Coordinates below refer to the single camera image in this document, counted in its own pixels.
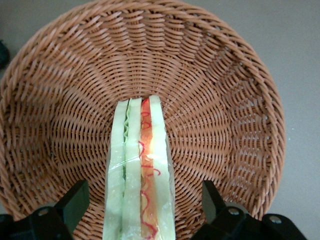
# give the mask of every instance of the screw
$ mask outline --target screw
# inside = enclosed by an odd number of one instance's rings
[[[231,215],[239,215],[239,211],[235,208],[229,208],[229,213]]]
[[[38,216],[46,215],[49,212],[48,208],[44,208],[38,212]]]
[[[274,224],[281,224],[282,221],[280,218],[278,218],[277,216],[270,216],[269,217],[270,221],[273,222]]]

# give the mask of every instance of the gray table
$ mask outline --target gray table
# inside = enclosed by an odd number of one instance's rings
[[[40,27],[85,2],[0,0],[0,39],[14,56]],[[186,2],[198,4],[227,22],[268,66],[282,98],[287,139],[283,177],[270,212],[289,217],[309,240],[318,240],[320,1]]]

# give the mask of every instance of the brown wicker weave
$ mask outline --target brown wicker weave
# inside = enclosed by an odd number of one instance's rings
[[[117,101],[162,100],[177,239],[204,222],[202,180],[257,217],[282,174],[284,117],[255,51],[215,15],[174,1],[96,1],[43,27],[0,85],[0,199],[15,220],[88,179],[76,239],[101,239]]]

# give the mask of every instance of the plastic wrap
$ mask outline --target plastic wrap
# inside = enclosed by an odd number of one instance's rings
[[[174,240],[175,183],[158,96],[119,101],[107,159],[103,240]]]

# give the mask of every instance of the wicker basket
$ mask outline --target wicker basket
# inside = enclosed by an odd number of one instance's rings
[[[177,239],[205,221],[202,180],[256,218],[282,174],[284,116],[255,51],[215,15],[174,0],[96,1],[34,35],[0,85],[0,199],[15,220],[79,179],[90,207],[76,239],[101,239],[117,101],[162,100],[175,171]]]

